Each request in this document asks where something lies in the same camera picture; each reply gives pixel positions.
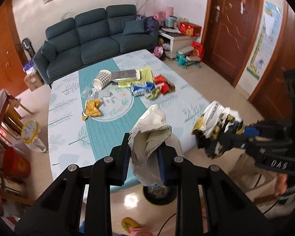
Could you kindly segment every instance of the red bucket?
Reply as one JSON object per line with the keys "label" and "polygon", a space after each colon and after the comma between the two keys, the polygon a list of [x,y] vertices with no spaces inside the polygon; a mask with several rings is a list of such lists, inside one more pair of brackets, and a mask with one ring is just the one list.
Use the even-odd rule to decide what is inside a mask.
{"label": "red bucket", "polygon": [[30,162],[12,147],[8,147],[3,155],[3,173],[27,178],[30,175]]}

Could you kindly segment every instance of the metal screw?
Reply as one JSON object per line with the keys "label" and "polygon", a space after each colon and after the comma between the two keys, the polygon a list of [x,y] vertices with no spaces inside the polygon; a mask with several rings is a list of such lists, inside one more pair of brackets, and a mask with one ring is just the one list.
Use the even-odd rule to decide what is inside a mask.
{"label": "metal screw", "polygon": [[113,157],[107,156],[104,158],[104,162],[109,163],[113,161]]}
{"label": "metal screw", "polygon": [[174,158],[174,161],[180,163],[180,162],[183,162],[184,161],[184,158],[182,158],[181,156],[176,156]]}
{"label": "metal screw", "polygon": [[77,168],[78,168],[77,165],[75,165],[75,164],[71,164],[71,165],[68,167],[68,170],[69,170],[69,171],[75,171]]}
{"label": "metal screw", "polygon": [[214,172],[217,172],[217,171],[219,171],[219,166],[218,165],[211,165],[210,169]]}

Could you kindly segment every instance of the yellow slipper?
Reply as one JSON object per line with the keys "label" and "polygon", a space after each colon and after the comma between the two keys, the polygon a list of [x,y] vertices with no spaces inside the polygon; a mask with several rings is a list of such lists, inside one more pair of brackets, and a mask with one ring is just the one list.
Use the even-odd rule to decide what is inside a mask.
{"label": "yellow slipper", "polygon": [[127,231],[127,233],[130,233],[129,231],[129,227],[133,227],[133,228],[141,228],[141,226],[136,222],[134,221],[132,218],[124,218],[122,221],[121,221],[121,226],[123,229],[125,229]]}

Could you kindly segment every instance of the circular print on tablecloth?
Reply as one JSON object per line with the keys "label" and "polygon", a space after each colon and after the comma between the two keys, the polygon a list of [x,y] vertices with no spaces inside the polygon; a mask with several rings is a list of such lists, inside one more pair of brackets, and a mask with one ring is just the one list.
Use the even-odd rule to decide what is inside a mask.
{"label": "circular print on tablecloth", "polygon": [[113,121],[124,116],[132,107],[134,98],[129,89],[119,89],[115,86],[108,85],[104,88],[105,96],[101,97],[98,109],[101,116],[91,117],[97,121]]}

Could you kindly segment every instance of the teal stripe on tablecloth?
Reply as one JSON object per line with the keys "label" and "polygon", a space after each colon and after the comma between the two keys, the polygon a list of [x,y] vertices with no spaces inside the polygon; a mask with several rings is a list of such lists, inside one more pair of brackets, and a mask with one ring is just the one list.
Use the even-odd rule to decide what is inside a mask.
{"label": "teal stripe on tablecloth", "polygon": [[[80,92],[83,92],[86,87],[93,88],[93,80],[96,78],[99,71],[103,69],[111,72],[120,70],[112,58],[79,70]],[[81,101],[84,107],[86,99],[81,97]],[[113,147],[120,145],[124,134],[132,129],[145,111],[146,107],[140,98],[136,97],[134,98],[131,109],[116,120],[101,122],[88,118],[86,120],[87,132],[95,159],[99,160],[108,156]],[[130,187],[137,183],[137,179],[129,169],[125,187]]]}

